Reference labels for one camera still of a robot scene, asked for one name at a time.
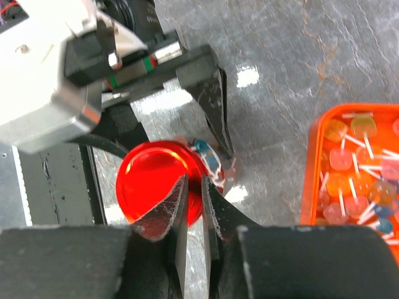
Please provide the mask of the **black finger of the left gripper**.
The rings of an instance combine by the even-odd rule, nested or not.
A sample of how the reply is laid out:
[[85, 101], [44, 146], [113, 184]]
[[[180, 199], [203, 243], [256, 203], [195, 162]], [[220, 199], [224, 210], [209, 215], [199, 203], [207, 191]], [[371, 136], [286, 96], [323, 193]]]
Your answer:
[[201, 107], [209, 130], [226, 156], [234, 153], [228, 130], [227, 118], [227, 76], [224, 69], [195, 70], [194, 67], [181, 67], [177, 78], [182, 89], [186, 90]]

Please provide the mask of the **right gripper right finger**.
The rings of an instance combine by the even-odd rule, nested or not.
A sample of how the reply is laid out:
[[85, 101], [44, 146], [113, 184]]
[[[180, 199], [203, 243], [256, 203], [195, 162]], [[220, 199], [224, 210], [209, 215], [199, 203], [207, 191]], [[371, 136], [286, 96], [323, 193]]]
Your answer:
[[255, 223], [218, 191], [212, 180], [201, 182], [204, 249], [209, 298], [255, 298], [255, 265], [265, 245], [265, 228]]

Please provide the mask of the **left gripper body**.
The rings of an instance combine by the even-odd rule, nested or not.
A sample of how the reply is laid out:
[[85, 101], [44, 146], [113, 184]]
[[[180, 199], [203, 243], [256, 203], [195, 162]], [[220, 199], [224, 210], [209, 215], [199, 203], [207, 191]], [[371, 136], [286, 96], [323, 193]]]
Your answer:
[[129, 42], [128, 49], [117, 50], [112, 30], [94, 30], [71, 37], [62, 56], [62, 93], [83, 97], [90, 85], [101, 84], [111, 92], [152, 93], [174, 78], [183, 89], [213, 79], [218, 61], [205, 44], [184, 47], [176, 31], [155, 34], [144, 44]]

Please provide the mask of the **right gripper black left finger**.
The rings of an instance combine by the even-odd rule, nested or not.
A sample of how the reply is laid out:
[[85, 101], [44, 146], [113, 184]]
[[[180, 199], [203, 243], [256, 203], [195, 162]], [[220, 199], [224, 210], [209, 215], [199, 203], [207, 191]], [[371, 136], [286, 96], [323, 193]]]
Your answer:
[[166, 197], [133, 224], [138, 235], [158, 248], [168, 298], [183, 298], [185, 292], [188, 186], [188, 175], [180, 176]]

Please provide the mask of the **red jar lid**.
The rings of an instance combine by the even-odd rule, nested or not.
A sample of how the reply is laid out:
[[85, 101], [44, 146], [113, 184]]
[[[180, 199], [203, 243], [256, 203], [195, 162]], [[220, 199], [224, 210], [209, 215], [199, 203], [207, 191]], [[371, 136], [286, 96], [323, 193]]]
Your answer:
[[178, 178], [188, 175], [188, 225], [202, 215], [201, 180], [209, 174], [189, 146], [177, 141], [148, 141], [124, 157], [116, 178], [115, 192], [125, 218], [133, 223], [161, 202]]

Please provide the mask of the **clear glass jar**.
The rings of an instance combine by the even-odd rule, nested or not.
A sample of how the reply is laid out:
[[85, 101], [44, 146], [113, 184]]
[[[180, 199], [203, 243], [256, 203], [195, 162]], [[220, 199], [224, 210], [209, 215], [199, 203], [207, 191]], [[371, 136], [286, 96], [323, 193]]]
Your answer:
[[186, 137], [176, 135], [173, 141], [177, 141], [189, 147], [202, 160], [208, 176], [213, 184], [221, 190], [222, 195], [227, 193], [234, 187], [241, 175], [242, 162], [233, 154], [231, 158], [222, 153], [218, 145], [199, 138]]

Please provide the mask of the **orange tray of lollipops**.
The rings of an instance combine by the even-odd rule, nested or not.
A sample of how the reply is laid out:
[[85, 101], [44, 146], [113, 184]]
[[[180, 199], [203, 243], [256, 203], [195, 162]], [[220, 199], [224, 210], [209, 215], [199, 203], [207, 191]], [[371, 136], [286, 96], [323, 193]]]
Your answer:
[[398, 257], [397, 104], [341, 104], [313, 122], [300, 223], [369, 227]]

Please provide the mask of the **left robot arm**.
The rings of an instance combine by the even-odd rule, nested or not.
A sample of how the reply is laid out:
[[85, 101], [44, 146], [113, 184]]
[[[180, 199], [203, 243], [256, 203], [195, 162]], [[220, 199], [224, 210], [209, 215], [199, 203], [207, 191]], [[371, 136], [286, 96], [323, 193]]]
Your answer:
[[[101, 23], [97, 32], [68, 41], [64, 76], [78, 87], [105, 83], [105, 90], [113, 93], [114, 99], [101, 106], [99, 123], [73, 142], [126, 156], [148, 139], [130, 103], [177, 79], [201, 107], [221, 152], [231, 157], [234, 150], [228, 131], [226, 72], [213, 49], [202, 45], [189, 50], [176, 31], [163, 32], [153, 1], [97, 1], [96, 5], [113, 24]], [[136, 34], [146, 47], [111, 63], [109, 58], [117, 45], [116, 24]]]

